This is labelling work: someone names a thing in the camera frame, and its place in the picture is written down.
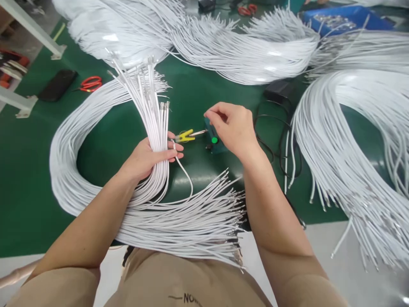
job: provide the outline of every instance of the gray floor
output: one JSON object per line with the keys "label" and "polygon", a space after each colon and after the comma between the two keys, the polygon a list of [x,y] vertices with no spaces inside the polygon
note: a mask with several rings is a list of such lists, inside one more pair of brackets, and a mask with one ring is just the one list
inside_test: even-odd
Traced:
{"label": "gray floor", "polygon": [[[33,18],[46,32],[50,33],[59,20],[59,16],[50,0],[42,0],[39,4],[44,8],[46,15],[34,15]],[[11,38],[6,42],[2,41],[2,44],[8,44],[13,50],[33,60],[40,51],[41,44],[22,27],[18,28],[16,33],[18,34],[16,37],[20,37],[19,40]],[[318,259],[341,294],[351,306],[408,306],[409,304],[404,302],[405,298],[409,301],[407,298],[407,296],[409,297],[408,272],[394,272],[384,266],[380,267],[379,272],[373,267],[369,267],[368,272],[365,272],[361,263],[358,242],[353,232],[349,233],[334,259],[330,258],[332,249],[345,227],[346,222],[340,222],[313,225],[306,230]],[[244,264],[274,304],[274,295],[262,267],[254,238],[251,233],[242,236],[240,243]],[[102,307],[115,291],[121,276],[121,262],[124,252],[125,248],[108,252],[101,268],[102,278],[97,291],[95,307]],[[42,255],[0,259],[0,277],[9,274],[15,268],[37,260],[39,257]],[[0,306],[3,306],[11,298],[22,283],[23,281],[0,289]]]}

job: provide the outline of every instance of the wrist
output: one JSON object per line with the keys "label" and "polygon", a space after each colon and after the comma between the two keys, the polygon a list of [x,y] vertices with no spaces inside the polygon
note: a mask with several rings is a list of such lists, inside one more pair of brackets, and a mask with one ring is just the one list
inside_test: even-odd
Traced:
{"label": "wrist", "polygon": [[120,168],[114,177],[121,181],[123,184],[132,185],[134,188],[136,188],[139,181],[141,181],[139,177],[135,176],[134,174],[130,174],[123,168]]}
{"label": "wrist", "polygon": [[264,163],[268,158],[258,143],[247,146],[245,154],[238,157],[244,168],[251,168],[260,163]]}

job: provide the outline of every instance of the beige shirt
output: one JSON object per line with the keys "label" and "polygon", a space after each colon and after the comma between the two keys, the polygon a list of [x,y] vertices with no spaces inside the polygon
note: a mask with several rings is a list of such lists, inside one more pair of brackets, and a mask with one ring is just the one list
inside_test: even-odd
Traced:
{"label": "beige shirt", "polygon": [[[97,287],[98,278],[87,269],[55,269],[27,282],[7,307],[92,307]],[[347,306],[334,286],[321,276],[296,276],[283,289],[285,306]],[[255,280],[233,266],[135,249],[127,260],[118,290],[105,307],[136,306],[271,304]]]}

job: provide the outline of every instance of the blue plastic bin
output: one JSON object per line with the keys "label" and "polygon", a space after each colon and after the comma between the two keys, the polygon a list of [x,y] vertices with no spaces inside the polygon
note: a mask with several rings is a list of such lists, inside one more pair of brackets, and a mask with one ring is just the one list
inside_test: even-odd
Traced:
{"label": "blue plastic bin", "polygon": [[[393,25],[390,22],[388,22],[387,20],[381,19],[379,16],[372,13],[369,9],[363,6],[342,6],[342,7],[334,7],[334,8],[329,8],[329,9],[318,9],[318,10],[312,10],[312,11],[305,11],[304,12],[304,22],[306,24],[309,24],[311,20],[312,29],[318,32],[321,27],[321,22],[314,18],[315,15],[325,15],[325,16],[340,15],[342,17],[346,17],[348,18],[349,21],[352,21],[353,23],[357,25],[356,29],[361,29],[365,23],[367,16],[370,15],[369,21],[366,25],[366,29],[368,30],[393,30]],[[329,28],[328,26],[324,24],[320,31],[320,35],[324,36],[328,34],[331,30],[332,30],[331,28]],[[345,33],[351,30],[352,29],[335,30],[331,34],[329,34],[329,36]]]}

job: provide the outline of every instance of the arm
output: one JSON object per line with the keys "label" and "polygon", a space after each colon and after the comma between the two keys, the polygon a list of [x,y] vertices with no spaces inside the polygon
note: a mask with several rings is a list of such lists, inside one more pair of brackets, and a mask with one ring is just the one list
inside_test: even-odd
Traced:
{"label": "arm", "polygon": [[292,277],[314,274],[328,278],[257,142],[251,111],[220,102],[205,116],[243,164],[248,218],[278,304]]}
{"label": "arm", "polygon": [[[177,150],[183,150],[180,144],[176,146]],[[169,142],[169,148],[173,148],[172,142]],[[121,227],[138,182],[150,175],[156,163],[167,159],[173,162],[176,155],[183,157],[173,149],[152,152],[148,138],[142,140],[119,172],[51,245],[27,281],[53,269],[99,269]]]}

